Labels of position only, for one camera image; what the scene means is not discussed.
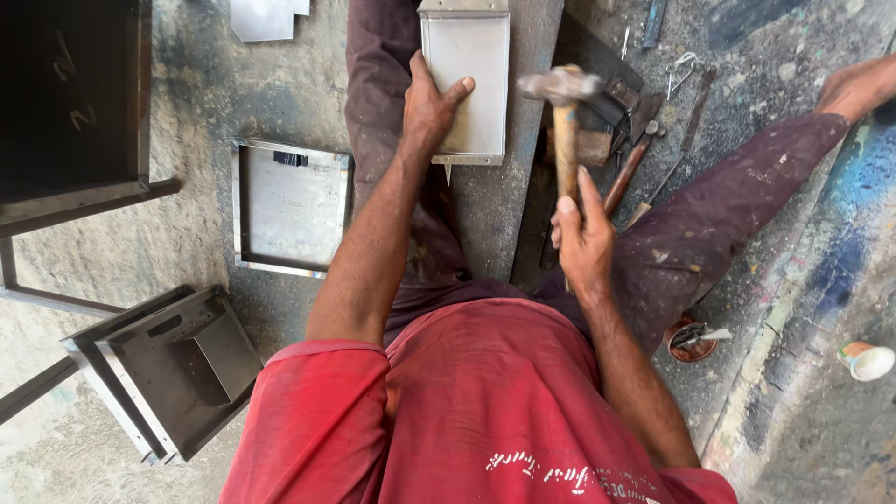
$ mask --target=wooden hammer handle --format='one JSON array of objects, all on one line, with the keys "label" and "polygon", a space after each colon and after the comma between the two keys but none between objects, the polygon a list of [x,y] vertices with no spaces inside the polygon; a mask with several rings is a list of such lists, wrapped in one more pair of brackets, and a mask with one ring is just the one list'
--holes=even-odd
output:
[{"label": "wooden hammer handle", "polygon": [[579,200],[576,183],[579,162],[575,157],[575,135],[578,129],[575,105],[554,107],[554,149],[557,167],[557,194]]},{"label": "wooden hammer handle", "polygon": [[622,171],[619,172],[616,180],[613,181],[613,186],[610,188],[610,192],[608,192],[607,197],[604,198],[604,213],[607,217],[613,213],[616,209],[616,205],[619,204],[619,200],[622,199],[622,195],[625,193],[625,188],[628,187],[629,180],[632,179],[634,171],[638,168],[638,165],[641,164],[641,158],[644,157],[644,152],[647,151],[647,147],[649,146],[650,135],[641,135],[641,140],[639,140],[638,143],[632,147],[632,151],[629,152],[628,158],[625,159],[625,165],[623,166]]}]

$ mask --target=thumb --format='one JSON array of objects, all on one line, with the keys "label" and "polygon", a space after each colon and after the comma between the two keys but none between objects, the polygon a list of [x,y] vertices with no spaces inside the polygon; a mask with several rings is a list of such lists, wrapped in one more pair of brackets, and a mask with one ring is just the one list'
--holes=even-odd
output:
[{"label": "thumb", "polygon": [[452,86],[448,88],[448,91],[442,94],[442,99],[452,107],[457,107],[463,99],[467,98],[470,93],[473,92],[473,88],[475,87],[476,82],[473,81],[472,77],[464,77],[452,84]]},{"label": "thumb", "polygon": [[571,197],[561,196],[557,200],[557,219],[563,236],[561,250],[568,246],[578,247],[582,243],[582,215]]}]

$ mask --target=concrete floor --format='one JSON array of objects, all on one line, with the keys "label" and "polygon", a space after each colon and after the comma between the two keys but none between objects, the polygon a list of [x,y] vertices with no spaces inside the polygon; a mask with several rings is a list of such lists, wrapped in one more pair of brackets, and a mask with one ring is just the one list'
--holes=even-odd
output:
[{"label": "concrete floor", "polygon": [[[760,0],[744,3],[763,4]],[[727,47],[710,39],[718,31],[713,27],[720,23],[711,18],[711,8],[733,4],[727,0],[672,2],[660,48],[642,53],[630,47],[627,60],[645,77],[647,91],[665,90],[662,68],[681,49],[693,50],[719,66],[694,151],[670,189],[776,118],[811,109],[826,74],[881,55],[896,30],[890,0],[787,0],[771,2],[788,8],[765,24],[751,25],[752,32]],[[20,282],[118,306],[131,306],[184,282],[221,283],[231,292],[234,307],[263,358],[299,341],[320,283],[232,265],[229,139],[260,136],[349,150],[342,118],[347,6],[347,2],[314,2],[312,15],[298,21],[296,40],[245,45],[228,26],[227,0],[156,0],[152,177],[177,176],[184,180],[184,189],[177,196],[16,237]],[[633,39],[640,40],[646,8],[643,1],[619,0],[570,1],[566,6],[567,12],[614,48],[621,46],[626,25],[633,28]],[[652,190],[674,159],[697,81],[692,77],[661,112],[669,135],[648,152],[617,211],[618,220]],[[829,167],[827,163],[819,170],[787,211],[737,260],[729,278],[698,307],[704,319],[713,318],[731,328],[736,340],[695,365],[678,364],[662,354],[655,359],[687,410],[701,449],[717,432],[729,391],[744,376],[746,356],[776,299],[785,266],[791,262]],[[600,182],[606,184],[606,178]],[[461,227],[465,226],[484,224],[468,216],[461,218]],[[502,236],[513,237],[515,232],[504,230]],[[473,242],[475,237],[468,234],[465,245]],[[510,273],[506,247],[491,246],[495,248],[490,251],[495,258],[491,265],[489,250],[471,250],[481,260],[477,273],[506,279]],[[0,368],[4,369],[0,394],[57,361],[64,355],[58,340],[93,322],[89,317],[0,300]],[[856,389],[830,359],[821,369],[819,378],[810,380],[814,385],[796,394],[808,403],[823,400],[831,405],[828,410],[835,404],[878,404],[886,399],[885,391],[892,391],[892,380],[881,382],[879,388]],[[785,474],[781,468],[792,466],[795,457],[806,457],[797,448],[805,451],[810,445],[816,461],[836,456],[843,451],[843,443],[854,439],[825,435],[843,428],[832,420],[837,418],[836,411],[828,410],[822,417],[826,421],[817,420],[813,410],[797,411],[795,429],[805,435],[783,436],[780,448],[763,448],[759,465],[736,469],[763,473],[768,463],[770,470],[765,474],[774,474],[775,468]],[[892,409],[880,411],[892,413]],[[244,417],[245,413],[231,422],[187,465],[140,465],[136,450],[111,414],[84,380],[75,376],[0,427],[0,504],[213,502],[236,450]],[[893,423],[881,424],[881,418],[891,420],[892,415],[857,416],[855,426],[892,432]],[[894,448],[889,442],[889,448],[875,445],[875,453],[891,453]],[[845,457],[842,463],[852,460]],[[828,468],[831,482],[844,474],[840,471],[844,466],[817,462],[806,466],[806,474],[818,466]],[[876,473],[872,472],[883,474],[890,468],[870,463],[867,477],[873,480]],[[849,468],[849,475],[854,469]],[[746,488],[756,489],[762,497],[757,501],[798,501],[795,489],[814,484],[808,475],[798,476],[789,477],[805,484],[769,476],[751,480]],[[879,483],[869,485],[879,488]],[[812,501],[849,499],[846,494],[831,493],[813,494]]]}]

